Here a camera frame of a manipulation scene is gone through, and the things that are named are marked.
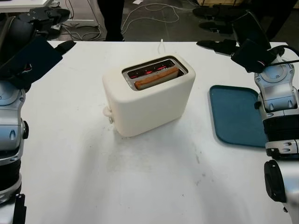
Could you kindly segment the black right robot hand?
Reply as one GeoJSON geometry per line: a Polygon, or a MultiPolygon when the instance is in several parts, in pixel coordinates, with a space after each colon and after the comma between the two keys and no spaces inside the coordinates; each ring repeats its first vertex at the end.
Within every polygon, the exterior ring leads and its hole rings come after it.
{"type": "Polygon", "coordinates": [[[246,40],[266,50],[271,48],[260,22],[249,10],[227,5],[213,5],[212,7],[199,7],[192,12],[195,16],[208,20],[199,25],[201,29],[211,33],[234,36],[233,40],[225,39],[220,42],[201,40],[197,42],[200,47],[227,56],[234,54],[246,40]]]}

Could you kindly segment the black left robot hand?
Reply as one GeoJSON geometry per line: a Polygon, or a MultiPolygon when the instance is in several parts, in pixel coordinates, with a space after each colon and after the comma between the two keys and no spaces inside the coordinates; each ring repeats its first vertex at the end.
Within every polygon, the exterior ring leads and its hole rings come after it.
{"type": "Polygon", "coordinates": [[[36,7],[0,21],[0,64],[6,63],[36,36],[59,36],[53,26],[67,21],[71,12],[62,8],[36,7]]]}

